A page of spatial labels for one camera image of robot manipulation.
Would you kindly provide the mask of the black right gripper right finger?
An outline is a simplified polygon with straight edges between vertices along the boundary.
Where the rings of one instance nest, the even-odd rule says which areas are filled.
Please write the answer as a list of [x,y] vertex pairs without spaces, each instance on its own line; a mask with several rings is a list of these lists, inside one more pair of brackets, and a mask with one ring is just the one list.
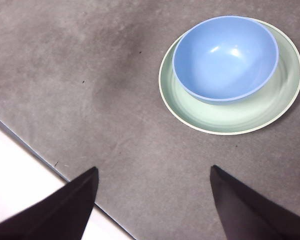
[[228,240],[300,240],[300,216],[265,198],[217,165],[214,204]]

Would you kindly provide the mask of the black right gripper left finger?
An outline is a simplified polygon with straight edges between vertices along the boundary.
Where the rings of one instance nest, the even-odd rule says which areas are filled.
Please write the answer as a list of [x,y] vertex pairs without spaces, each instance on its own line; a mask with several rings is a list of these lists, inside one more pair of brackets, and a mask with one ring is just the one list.
[[94,207],[96,167],[0,223],[0,240],[80,240]]

